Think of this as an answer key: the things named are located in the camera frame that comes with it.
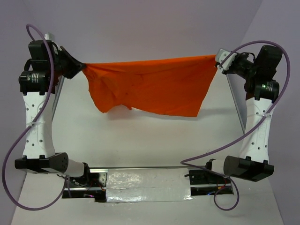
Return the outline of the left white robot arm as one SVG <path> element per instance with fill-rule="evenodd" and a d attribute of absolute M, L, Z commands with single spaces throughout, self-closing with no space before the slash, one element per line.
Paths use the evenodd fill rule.
<path fill-rule="evenodd" d="M 56 152 L 52 138 L 53 115 L 60 95 L 59 85 L 86 65 L 51 40 L 31 41 L 31 58 L 19 76 L 20 92 L 26 109 L 26 144 L 15 168 L 28 173 L 55 173 L 75 178 L 81 187 L 92 181 L 86 163 L 76 162 L 65 152 Z"/>

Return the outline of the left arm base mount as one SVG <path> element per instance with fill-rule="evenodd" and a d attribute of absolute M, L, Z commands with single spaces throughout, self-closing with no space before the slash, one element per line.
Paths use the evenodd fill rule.
<path fill-rule="evenodd" d="M 70 178 L 62 194 L 62 199 L 91 199 L 98 203 L 106 202 L 108 170 L 90 169 L 87 180 Z"/>

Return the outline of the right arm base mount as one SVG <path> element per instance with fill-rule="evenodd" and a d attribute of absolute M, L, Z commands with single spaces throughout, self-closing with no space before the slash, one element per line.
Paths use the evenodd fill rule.
<path fill-rule="evenodd" d="M 189 170 L 184 175 L 190 182 L 190 192 L 192 196 L 233 195 L 232 183 L 229 179 L 206 172 L 204 170 Z"/>

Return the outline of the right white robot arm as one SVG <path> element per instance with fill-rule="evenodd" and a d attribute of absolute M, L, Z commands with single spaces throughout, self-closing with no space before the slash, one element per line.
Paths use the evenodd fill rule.
<path fill-rule="evenodd" d="M 221 49 L 216 62 L 222 74 L 235 74 L 245 80 L 247 121 L 240 154 L 224 160 L 210 159 L 205 167 L 204 178 L 215 183 L 220 174 L 258 182 L 274 173 L 269 164 L 268 139 L 274 103 L 279 96 L 279 83 L 273 77 L 282 59 L 282 51 L 275 46 L 264 45 L 257 57 L 249 61 L 247 52 L 229 54 Z"/>

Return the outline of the orange t-shirt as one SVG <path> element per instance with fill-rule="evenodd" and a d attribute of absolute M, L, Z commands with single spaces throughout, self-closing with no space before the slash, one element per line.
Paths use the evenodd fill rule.
<path fill-rule="evenodd" d="M 88 63 L 91 98 L 107 113 L 123 105 L 159 115 L 197 117 L 216 74 L 215 56 Z"/>

